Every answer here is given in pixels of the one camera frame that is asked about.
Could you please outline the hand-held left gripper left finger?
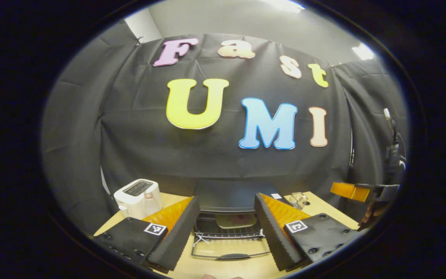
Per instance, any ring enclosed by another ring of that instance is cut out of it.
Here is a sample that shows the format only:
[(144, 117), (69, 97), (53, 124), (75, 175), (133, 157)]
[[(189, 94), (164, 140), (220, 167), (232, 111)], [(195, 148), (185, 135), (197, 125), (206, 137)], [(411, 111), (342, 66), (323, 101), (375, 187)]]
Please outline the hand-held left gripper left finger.
[(191, 196), (142, 220), (126, 217), (94, 242), (131, 265), (173, 271), (199, 213), (199, 200)]

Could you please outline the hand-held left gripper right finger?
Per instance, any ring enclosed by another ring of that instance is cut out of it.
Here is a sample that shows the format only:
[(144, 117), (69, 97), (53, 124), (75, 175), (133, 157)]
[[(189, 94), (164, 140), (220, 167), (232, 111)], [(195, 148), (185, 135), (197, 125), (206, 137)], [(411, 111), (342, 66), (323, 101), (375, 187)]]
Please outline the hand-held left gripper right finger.
[(317, 262), (360, 236), (329, 214), (309, 215), (263, 193), (255, 195), (254, 208), (280, 271)]

